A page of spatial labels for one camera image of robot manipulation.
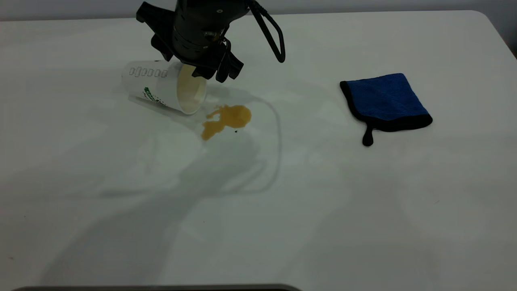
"microfiber cloth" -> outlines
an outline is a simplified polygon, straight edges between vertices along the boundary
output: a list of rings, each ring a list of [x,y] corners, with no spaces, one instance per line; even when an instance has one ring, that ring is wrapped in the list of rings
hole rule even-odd
[[[343,81],[340,87],[352,114],[366,122],[362,144],[367,147],[373,144],[374,129],[397,132],[426,127],[433,122],[404,74]]]

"spilled liquid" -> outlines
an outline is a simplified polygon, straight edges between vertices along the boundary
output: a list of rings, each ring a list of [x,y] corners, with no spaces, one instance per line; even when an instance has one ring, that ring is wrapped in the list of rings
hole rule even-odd
[[[213,118],[216,114],[219,114],[219,120],[206,121],[203,123],[203,126],[205,127],[201,134],[201,138],[203,140],[209,140],[216,133],[223,131],[225,126],[242,128],[251,120],[251,111],[244,105],[235,105],[231,107],[228,105],[218,106],[218,109],[207,115],[206,118]]]

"white paper cup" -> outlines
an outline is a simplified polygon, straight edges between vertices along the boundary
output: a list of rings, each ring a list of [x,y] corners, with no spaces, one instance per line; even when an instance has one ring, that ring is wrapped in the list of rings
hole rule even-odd
[[[122,83],[129,95],[194,114],[206,98],[206,79],[180,62],[137,61],[124,67]]]

